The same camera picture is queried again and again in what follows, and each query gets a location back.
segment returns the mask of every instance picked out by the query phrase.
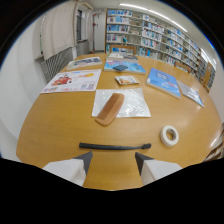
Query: magazine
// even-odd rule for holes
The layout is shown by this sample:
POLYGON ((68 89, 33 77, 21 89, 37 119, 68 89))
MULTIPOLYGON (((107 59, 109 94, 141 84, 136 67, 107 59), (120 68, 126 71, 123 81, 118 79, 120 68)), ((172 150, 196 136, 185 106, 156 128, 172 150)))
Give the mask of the magazine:
POLYGON ((95 91, 101 69, 58 73, 41 93, 95 91))
POLYGON ((160 89, 178 99, 181 97, 176 78, 155 68, 151 69, 146 84, 160 89))
POLYGON ((194 100, 196 103, 198 103, 200 106, 205 107, 198 92, 189 86, 183 84, 182 82, 177 80, 177 83, 181 89, 181 92, 184 96, 194 100))
POLYGON ((133 63, 128 61, 106 61, 104 66, 104 71, 116 71, 113 67, 123 65, 128 68, 122 72, 137 73, 137 74, 146 74, 145 69, 139 63, 133 63))
POLYGON ((99 57, 91 57, 91 58, 85 58, 81 60, 71 61, 69 62, 66 70, 81 68, 85 66, 91 66, 91 65, 99 65, 102 64, 102 61, 99 57))

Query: radiator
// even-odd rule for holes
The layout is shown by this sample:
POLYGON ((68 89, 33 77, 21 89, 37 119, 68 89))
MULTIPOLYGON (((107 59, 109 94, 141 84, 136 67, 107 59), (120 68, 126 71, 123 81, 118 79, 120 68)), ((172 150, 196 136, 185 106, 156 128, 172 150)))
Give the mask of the radiator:
POLYGON ((76 51, 77 56, 89 54, 89 41, 87 40, 77 41, 76 51))
POLYGON ((58 54, 50 57, 46 61, 40 62, 44 72, 46 82, 50 82, 51 79, 60 72, 70 61, 73 61, 72 48, 68 48, 58 54))

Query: blue magazine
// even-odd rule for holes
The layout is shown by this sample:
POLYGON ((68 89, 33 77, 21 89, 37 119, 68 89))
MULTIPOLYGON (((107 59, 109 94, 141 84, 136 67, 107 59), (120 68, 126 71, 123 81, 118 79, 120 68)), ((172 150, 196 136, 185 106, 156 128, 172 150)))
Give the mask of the blue magazine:
POLYGON ((155 68, 151 69, 146 84, 169 93, 178 99, 181 97, 176 78, 155 68))
POLYGON ((145 69, 139 63, 127 62, 127 61, 106 61, 104 71, 116 71, 115 69, 113 69, 113 67, 118 65, 124 65, 128 67, 122 72, 146 74, 145 69))

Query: wall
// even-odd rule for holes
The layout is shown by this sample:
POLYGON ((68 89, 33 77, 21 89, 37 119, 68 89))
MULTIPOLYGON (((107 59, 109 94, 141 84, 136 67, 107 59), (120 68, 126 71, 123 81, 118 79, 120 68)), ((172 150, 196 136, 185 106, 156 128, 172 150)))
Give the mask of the wall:
POLYGON ((34 21, 11 47, 0 71, 0 150, 3 158, 20 161, 16 144, 23 122, 45 86, 40 55, 42 17, 34 21))
POLYGON ((224 69, 219 56, 216 54, 215 79, 210 91, 210 96, 218 110, 221 122, 224 122, 224 69))

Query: brown object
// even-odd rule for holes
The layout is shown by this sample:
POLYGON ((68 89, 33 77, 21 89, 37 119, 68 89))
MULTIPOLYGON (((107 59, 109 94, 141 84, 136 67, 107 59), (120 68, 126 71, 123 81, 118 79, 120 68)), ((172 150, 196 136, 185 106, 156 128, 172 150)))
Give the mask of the brown object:
POLYGON ((202 81, 202 85, 204 87, 207 86, 207 84, 208 84, 211 72, 212 72, 212 64, 210 62, 208 62, 207 68, 206 68, 206 71, 205 71, 205 76, 204 76, 203 81, 202 81))
MULTIPOLYGON (((77 60, 91 55, 82 55, 77 60)), ((102 62, 106 54, 95 54, 102 62)), ((109 126, 99 125, 91 116, 95 92, 40 94, 23 123, 16 154, 26 164, 43 168, 52 161, 66 160, 89 152, 80 149, 80 142, 101 145, 136 146, 150 142, 149 150, 93 150, 84 188, 123 190, 143 186, 135 160, 135 152, 161 161, 173 162, 182 168, 201 163, 213 149, 222 128, 218 111, 203 86, 191 75, 172 65, 151 58, 138 57, 149 74, 159 69, 198 91, 205 108, 189 100, 176 99, 161 90, 146 85, 147 75, 132 74, 139 80, 151 117, 117 118, 109 126), (179 142, 169 148, 160 140, 166 125, 178 130, 179 142)), ((86 70, 87 67, 71 71, 86 70)), ((127 89, 115 81, 117 72, 104 72, 104 63, 89 66, 102 69, 97 89, 127 89)))
POLYGON ((188 68, 186 65, 183 65, 182 63, 180 63, 180 62, 178 62, 178 61, 175 61, 174 67, 177 67, 177 66, 179 66, 179 67, 182 67, 182 68, 186 69, 186 70, 188 71, 188 73, 190 73, 190 72, 191 72, 191 69, 190 69, 190 68, 188 68))
POLYGON ((124 95, 121 93, 113 93, 110 99, 106 102, 103 109, 95 118, 102 125, 110 124, 119 112, 124 102, 124 95))
POLYGON ((112 48, 126 48, 133 50, 133 55, 136 54, 136 47, 126 46, 126 45, 110 45, 110 53, 112 52, 112 48))
POLYGON ((222 133, 220 137, 214 142, 213 150, 208 154, 203 163, 223 158, 223 150, 224 150, 223 137, 224 137, 224 124, 222 124, 222 133))

